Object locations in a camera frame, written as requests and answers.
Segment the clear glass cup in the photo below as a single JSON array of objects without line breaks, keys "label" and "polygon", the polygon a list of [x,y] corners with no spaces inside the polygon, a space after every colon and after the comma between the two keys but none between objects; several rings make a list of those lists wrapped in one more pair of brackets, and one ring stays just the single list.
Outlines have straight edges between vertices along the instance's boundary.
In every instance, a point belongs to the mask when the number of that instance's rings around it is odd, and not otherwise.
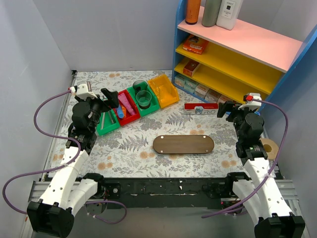
[{"label": "clear glass cup", "polygon": [[140,92],[140,91],[146,90],[147,87],[148,87],[148,84],[147,84],[147,82],[144,81],[144,80],[137,80],[137,81],[135,81],[135,82],[133,83],[132,87],[133,87],[133,89],[134,89],[134,91],[135,91],[135,94],[137,94],[137,93]]}]

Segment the clear textured acrylic holder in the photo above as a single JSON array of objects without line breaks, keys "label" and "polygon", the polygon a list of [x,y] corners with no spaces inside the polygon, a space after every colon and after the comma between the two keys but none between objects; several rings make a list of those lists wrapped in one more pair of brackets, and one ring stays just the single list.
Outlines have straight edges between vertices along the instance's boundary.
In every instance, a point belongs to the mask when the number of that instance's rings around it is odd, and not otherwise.
[{"label": "clear textured acrylic holder", "polygon": [[171,84],[164,84],[156,87],[159,100],[170,100],[175,97],[175,88]]}]

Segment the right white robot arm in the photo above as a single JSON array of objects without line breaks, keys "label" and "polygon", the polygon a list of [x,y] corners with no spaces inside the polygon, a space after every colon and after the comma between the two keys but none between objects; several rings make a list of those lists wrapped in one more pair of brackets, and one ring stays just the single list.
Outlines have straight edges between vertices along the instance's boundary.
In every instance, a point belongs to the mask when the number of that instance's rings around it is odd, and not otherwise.
[{"label": "right white robot arm", "polygon": [[260,106],[259,99],[244,105],[232,101],[219,104],[217,117],[229,113],[227,121],[233,123],[238,138],[236,153],[247,171],[228,174],[224,191],[240,199],[254,222],[255,237],[300,238],[305,221],[293,213],[282,197],[260,140],[264,131],[264,119],[256,114]]}]

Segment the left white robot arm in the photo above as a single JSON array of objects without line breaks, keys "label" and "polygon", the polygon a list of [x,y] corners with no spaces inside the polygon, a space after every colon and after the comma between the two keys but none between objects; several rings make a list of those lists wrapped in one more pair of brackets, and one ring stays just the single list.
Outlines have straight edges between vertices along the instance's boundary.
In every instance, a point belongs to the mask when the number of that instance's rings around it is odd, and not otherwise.
[{"label": "left white robot arm", "polygon": [[72,123],[61,169],[57,170],[49,186],[37,201],[31,201],[27,215],[35,232],[58,238],[67,237],[80,208],[92,197],[101,198],[106,192],[103,176],[97,173],[83,176],[74,188],[80,169],[88,160],[96,142],[96,129],[102,113],[119,105],[118,92],[101,89],[105,99],[94,94],[86,85],[75,86],[78,101],[72,109]]}]

